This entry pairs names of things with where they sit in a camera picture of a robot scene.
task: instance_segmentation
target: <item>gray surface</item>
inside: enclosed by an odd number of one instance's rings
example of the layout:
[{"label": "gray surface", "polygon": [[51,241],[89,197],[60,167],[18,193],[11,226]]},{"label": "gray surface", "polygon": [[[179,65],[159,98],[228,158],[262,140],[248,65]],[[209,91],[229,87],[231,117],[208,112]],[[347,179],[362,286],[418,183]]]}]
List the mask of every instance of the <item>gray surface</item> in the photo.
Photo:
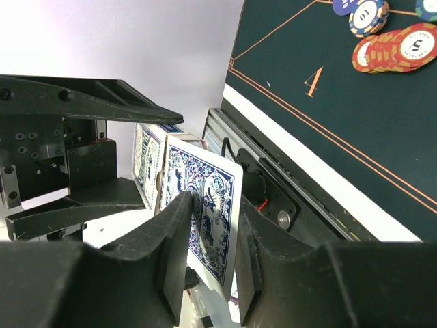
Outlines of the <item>gray surface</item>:
[{"label": "gray surface", "polygon": [[[243,0],[22,0],[0,11],[0,74],[123,79],[200,136],[221,103]],[[119,174],[133,129],[110,125]]]}]

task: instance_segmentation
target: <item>poker table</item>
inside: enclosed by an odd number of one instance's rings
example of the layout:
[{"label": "poker table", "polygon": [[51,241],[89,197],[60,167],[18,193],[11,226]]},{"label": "poker table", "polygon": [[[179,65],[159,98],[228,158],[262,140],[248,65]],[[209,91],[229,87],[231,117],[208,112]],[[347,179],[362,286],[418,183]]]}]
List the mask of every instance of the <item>poker table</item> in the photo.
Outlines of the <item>poker table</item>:
[{"label": "poker table", "polygon": [[[389,1],[380,33],[422,23]],[[364,74],[331,1],[246,0],[226,83],[423,241],[437,241],[437,60]]]}]

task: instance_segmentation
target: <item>orange line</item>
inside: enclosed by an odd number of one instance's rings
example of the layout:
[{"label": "orange line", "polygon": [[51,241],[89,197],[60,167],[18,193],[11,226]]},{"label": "orange line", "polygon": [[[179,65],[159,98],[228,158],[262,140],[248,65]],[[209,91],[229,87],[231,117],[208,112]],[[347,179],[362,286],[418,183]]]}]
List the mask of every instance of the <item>orange line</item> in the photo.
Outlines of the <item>orange line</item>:
[{"label": "orange line", "polygon": [[263,42],[266,38],[268,38],[269,36],[271,36],[274,32],[276,32],[278,29],[280,29],[282,26],[284,26],[285,24],[287,24],[288,22],[290,22],[294,17],[298,16],[301,12],[304,12],[306,9],[308,9],[313,3],[315,3],[315,1],[311,2],[309,5],[307,5],[306,7],[304,7],[303,9],[301,9],[299,12],[297,12],[296,14],[294,14],[293,16],[291,16],[289,19],[287,19],[284,23],[280,24],[278,27],[276,27],[275,29],[273,29],[269,34],[267,34],[266,36],[264,36],[260,41],[256,42],[255,44],[253,44],[252,46],[250,46],[248,49],[246,49],[245,51],[243,51],[241,54],[239,54],[237,57],[234,58],[234,61],[237,60],[238,58],[240,58],[241,56],[243,56],[245,53],[247,53],[248,51],[250,51],[252,48],[254,48],[255,46],[257,46],[258,44],[260,44],[261,42]]},{"label": "orange line", "polygon": [[390,9],[389,12],[392,12],[394,14],[403,14],[403,15],[417,16],[417,14],[415,12],[404,12],[402,10],[393,10],[393,9]]},{"label": "orange line", "polygon": [[315,125],[319,126],[321,129],[325,130],[327,133],[332,135],[334,138],[338,139],[340,142],[344,143],[349,148],[353,149],[355,152],[359,153],[361,156],[363,156],[367,160],[371,161],[373,164],[378,166],[380,169],[384,170],[386,173],[390,174],[392,177],[398,179],[400,182],[404,183],[406,186],[408,186],[412,190],[416,191],[419,195],[423,196],[424,198],[426,198],[427,200],[429,200],[433,204],[437,205],[437,202],[435,200],[433,200],[430,196],[424,194],[422,191],[418,190],[416,187],[412,186],[411,184],[409,184],[408,182],[406,182],[405,180],[403,180],[402,178],[400,178],[399,176],[394,174],[392,171],[390,171],[389,169],[387,169],[384,166],[382,166],[381,164],[379,164],[377,161],[375,161],[372,158],[368,157],[366,154],[364,154],[363,152],[361,152],[360,150],[358,150],[357,148],[352,146],[350,143],[346,142],[345,140],[343,140],[342,138],[340,138],[339,136],[337,136],[336,134],[334,134],[333,132],[331,132],[330,130],[325,128],[324,126],[322,126],[319,122],[316,122],[315,120],[313,120],[312,118],[310,118],[309,116],[307,116],[303,112],[299,111],[297,108],[295,108],[294,106],[292,106],[291,104],[289,104],[285,100],[279,98],[277,95],[273,94],[270,90],[267,90],[265,87],[263,87],[262,85],[258,84],[257,82],[252,80],[250,77],[246,76],[245,74],[241,73],[240,71],[236,70],[235,68],[233,68],[233,70],[235,70],[238,74],[241,74],[244,78],[250,80],[252,83],[256,84],[258,87],[262,88],[265,92],[267,92],[270,95],[274,96],[276,99],[279,99],[281,102],[283,102],[287,106],[290,106],[294,111],[298,112],[301,116],[305,117],[306,119],[308,119],[309,121],[311,121]]},{"label": "orange line", "polygon": [[279,106],[281,106],[282,108],[284,108],[286,111],[290,112],[292,115],[296,116],[299,120],[301,120],[302,122],[304,122],[306,125],[310,126],[312,129],[316,130],[318,133],[320,133],[321,135],[323,135],[325,138],[327,138],[328,140],[331,140],[334,144],[336,144],[337,146],[339,146],[341,149],[343,149],[345,152],[347,152],[348,154],[350,154],[351,156],[353,156],[355,159],[357,159],[358,161],[360,161],[362,164],[368,166],[369,169],[372,169],[375,173],[377,173],[378,175],[380,175],[381,177],[383,177],[385,180],[389,181],[392,185],[396,186],[397,188],[399,188],[400,190],[402,190],[404,193],[406,193],[407,195],[409,195],[411,198],[413,198],[414,200],[416,200],[418,203],[424,205],[424,207],[428,208],[429,210],[431,210],[433,213],[437,214],[437,210],[434,210],[431,206],[429,206],[428,204],[426,204],[425,202],[423,202],[422,200],[420,200],[419,198],[417,198],[416,196],[414,196],[413,194],[411,194],[409,191],[405,190],[403,187],[399,186],[396,182],[390,180],[389,178],[387,178],[384,174],[382,174],[381,172],[379,172],[377,169],[375,169],[374,167],[372,167],[369,163],[364,162],[364,160],[362,160],[361,158],[359,158],[358,156],[356,156],[354,153],[350,152],[348,149],[346,149],[345,147],[343,147],[342,145],[340,145],[338,142],[336,142],[334,139],[332,139],[331,137],[329,137],[328,135],[324,134],[322,131],[318,130],[316,127],[314,127],[313,125],[311,125],[310,123],[308,123],[307,121],[305,121],[303,118],[301,118],[300,116],[298,116],[296,113],[294,113],[291,109],[288,109],[285,105],[281,104],[279,101],[275,100],[273,97],[269,96],[267,93],[265,93],[262,89],[258,88],[256,85],[252,84],[249,81],[246,81],[246,79],[244,77],[241,77],[238,73],[237,70],[233,69],[230,71],[232,74],[234,74],[235,76],[237,76],[239,79],[242,79],[244,82],[246,82],[247,84],[249,84],[250,86],[252,86],[253,88],[255,88],[257,91],[261,92],[264,96],[266,96],[267,98],[271,99],[273,102],[277,103]]}]

